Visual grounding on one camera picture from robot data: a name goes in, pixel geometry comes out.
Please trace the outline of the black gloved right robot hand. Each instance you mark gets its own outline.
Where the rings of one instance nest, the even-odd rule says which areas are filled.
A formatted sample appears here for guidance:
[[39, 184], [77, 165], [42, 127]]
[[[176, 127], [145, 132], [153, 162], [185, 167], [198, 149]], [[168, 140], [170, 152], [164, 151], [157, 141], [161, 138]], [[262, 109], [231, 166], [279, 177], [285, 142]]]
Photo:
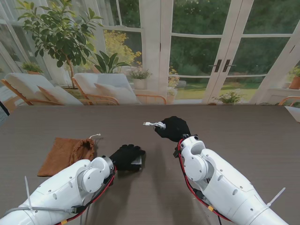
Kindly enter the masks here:
[[165, 124], [165, 129], [155, 127], [154, 130], [162, 138], [178, 143], [182, 138], [191, 136], [186, 121], [177, 116], [166, 118], [161, 122]]

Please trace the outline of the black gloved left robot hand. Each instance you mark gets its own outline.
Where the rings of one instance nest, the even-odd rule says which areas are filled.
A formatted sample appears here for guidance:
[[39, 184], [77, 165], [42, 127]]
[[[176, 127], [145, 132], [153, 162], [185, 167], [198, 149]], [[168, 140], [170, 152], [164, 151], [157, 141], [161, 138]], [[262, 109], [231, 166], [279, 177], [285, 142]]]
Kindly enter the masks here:
[[144, 156], [145, 153], [140, 146], [124, 144], [110, 156], [110, 159], [117, 171], [137, 172], [141, 170], [142, 166], [140, 164], [132, 164], [132, 162]]

